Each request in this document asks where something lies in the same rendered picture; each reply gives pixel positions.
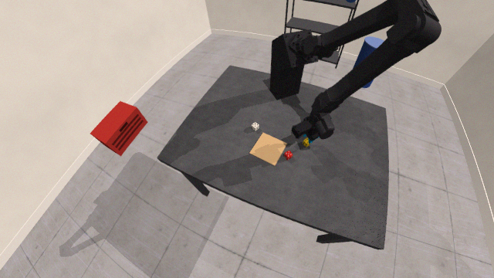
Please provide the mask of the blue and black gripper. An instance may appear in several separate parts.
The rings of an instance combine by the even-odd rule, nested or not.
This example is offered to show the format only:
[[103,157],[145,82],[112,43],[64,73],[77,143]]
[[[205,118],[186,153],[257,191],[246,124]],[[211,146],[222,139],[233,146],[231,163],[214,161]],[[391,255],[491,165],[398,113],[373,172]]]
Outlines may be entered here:
[[[312,143],[316,138],[320,137],[319,134],[316,132],[316,134],[310,136],[308,133],[304,134],[303,137],[307,136],[309,144]],[[313,140],[312,140],[313,139]],[[311,142],[310,142],[311,141]]]

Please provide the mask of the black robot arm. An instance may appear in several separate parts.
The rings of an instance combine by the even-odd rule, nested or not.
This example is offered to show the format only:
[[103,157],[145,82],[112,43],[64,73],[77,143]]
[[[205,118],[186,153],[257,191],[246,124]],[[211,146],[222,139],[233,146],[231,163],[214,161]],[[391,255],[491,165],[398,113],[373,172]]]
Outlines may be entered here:
[[330,116],[333,110],[395,63],[435,42],[441,35],[442,27],[427,0],[387,0],[320,36],[303,37],[300,33],[294,36],[289,48],[309,62],[313,56],[329,58],[339,46],[391,25],[386,40],[380,46],[340,81],[316,97],[310,115],[292,128],[296,139],[306,133],[312,136],[316,132],[320,139],[330,137],[335,129]]

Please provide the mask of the peach flat mat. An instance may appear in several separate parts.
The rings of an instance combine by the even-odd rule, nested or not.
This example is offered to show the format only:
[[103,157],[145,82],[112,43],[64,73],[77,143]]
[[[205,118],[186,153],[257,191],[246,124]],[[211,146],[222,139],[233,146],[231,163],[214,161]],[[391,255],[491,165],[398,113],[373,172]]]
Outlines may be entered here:
[[276,165],[286,145],[287,143],[262,133],[249,153],[272,165]]

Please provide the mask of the red die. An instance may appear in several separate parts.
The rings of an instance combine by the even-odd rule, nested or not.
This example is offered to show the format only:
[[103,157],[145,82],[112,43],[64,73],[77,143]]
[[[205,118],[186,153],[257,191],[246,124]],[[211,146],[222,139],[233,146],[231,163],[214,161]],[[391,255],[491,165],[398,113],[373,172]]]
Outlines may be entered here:
[[284,154],[284,157],[286,158],[286,160],[289,160],[292,156],[293,156],[293,154],[292,154],[290,151],[287,151],[287,152]]

